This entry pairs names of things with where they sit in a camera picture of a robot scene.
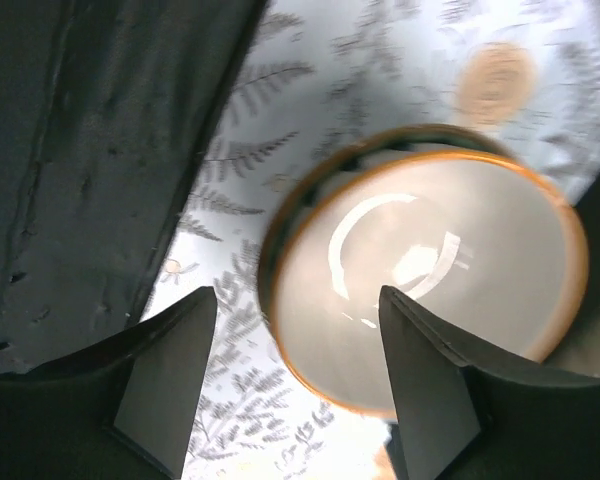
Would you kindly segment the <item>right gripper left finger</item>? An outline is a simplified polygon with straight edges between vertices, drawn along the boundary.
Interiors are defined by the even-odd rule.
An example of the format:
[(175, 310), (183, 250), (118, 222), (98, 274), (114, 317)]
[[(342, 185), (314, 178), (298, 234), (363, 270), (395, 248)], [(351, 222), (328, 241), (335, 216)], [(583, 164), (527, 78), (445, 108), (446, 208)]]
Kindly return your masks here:
[(216, 323), (212, 287), (25, 373), (0, 374), (0, 479), (178, 479)]

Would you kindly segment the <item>white bowl patterned rim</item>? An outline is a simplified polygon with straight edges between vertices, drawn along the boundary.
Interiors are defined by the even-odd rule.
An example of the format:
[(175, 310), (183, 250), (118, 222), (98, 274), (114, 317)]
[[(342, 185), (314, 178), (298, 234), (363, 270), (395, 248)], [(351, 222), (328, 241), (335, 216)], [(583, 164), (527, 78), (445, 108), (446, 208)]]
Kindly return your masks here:
[(403, 126), (342, 148), (287, 194), (264, 237), (257, 292), (305, 388), (391, 418), (383, 286), (540, 362), (576, 317), (589, 257), (575, 209), (501, 144), (454, 125)]

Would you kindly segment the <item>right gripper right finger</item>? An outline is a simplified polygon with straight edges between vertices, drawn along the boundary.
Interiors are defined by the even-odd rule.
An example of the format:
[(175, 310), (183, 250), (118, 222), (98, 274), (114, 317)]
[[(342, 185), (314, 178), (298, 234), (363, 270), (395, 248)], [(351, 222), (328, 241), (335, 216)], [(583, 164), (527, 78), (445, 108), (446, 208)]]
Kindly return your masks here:
[(393, 287), (379, 297), (401, 479), (600, 479), (600, 378), (527, 360)]

